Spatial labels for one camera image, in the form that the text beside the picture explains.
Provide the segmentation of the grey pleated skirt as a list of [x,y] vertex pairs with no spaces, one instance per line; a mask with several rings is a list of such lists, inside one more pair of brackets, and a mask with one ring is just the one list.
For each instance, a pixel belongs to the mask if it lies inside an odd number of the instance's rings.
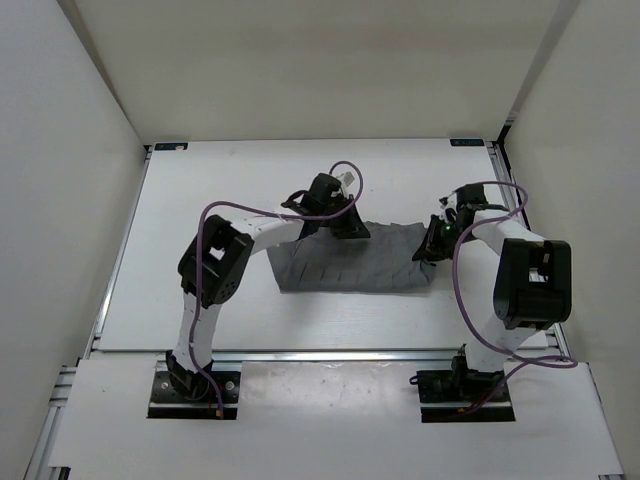
[[427,229],[367,222],[367,239],[339,240],[323,228],[267,250],[283,293],[409,294],[427,289],[436,266],[412,259]]

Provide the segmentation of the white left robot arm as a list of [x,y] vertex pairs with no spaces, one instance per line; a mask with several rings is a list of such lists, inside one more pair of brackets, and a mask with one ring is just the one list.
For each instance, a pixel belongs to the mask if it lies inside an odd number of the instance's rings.
[[358,196],[340,207],[314,213],[288,201],[264,211],[216,201],[200,214],[197,232],[178,264],[184,313],[176,346],[166,353],[173,388],[188,400],[209,391],[221,396],[211,376],[212,343],[222,305],[238,290],[250,257],[281,243],[305,238],[319,228],[346,230],[348,238],[363,231]]

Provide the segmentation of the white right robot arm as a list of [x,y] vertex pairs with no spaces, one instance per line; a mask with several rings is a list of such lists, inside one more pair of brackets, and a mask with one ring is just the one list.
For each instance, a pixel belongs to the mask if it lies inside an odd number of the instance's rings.
[[[463,304],[458,267],[463,244],[479,240],[498,257],[493,314],[477,329]],[[472,334],[452,361],[449,387],[470,400],[503,377],[504,363],[525,340],[566,321],[572,309],[569,243],[535,234],[497,205],[464,204],[433,214],[415,261],[452,262],[454,295]]]

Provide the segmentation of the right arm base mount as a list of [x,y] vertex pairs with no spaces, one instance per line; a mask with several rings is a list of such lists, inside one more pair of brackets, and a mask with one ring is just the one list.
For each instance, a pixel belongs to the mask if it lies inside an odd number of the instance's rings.
[[503,371],[478,372],[456,355],[448,370],[418,370],[409,384],[418,389],[421,422],[505,423],[516,416]]

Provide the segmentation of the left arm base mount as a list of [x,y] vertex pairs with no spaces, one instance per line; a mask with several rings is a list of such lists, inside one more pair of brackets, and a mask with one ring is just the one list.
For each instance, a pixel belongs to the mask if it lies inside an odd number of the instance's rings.
[[213,370],[210,362],[204,367],[218,390],[200,372],[182,371],[158,363],[149,395],[149,419],[236,420],[241,387],[241,372]]

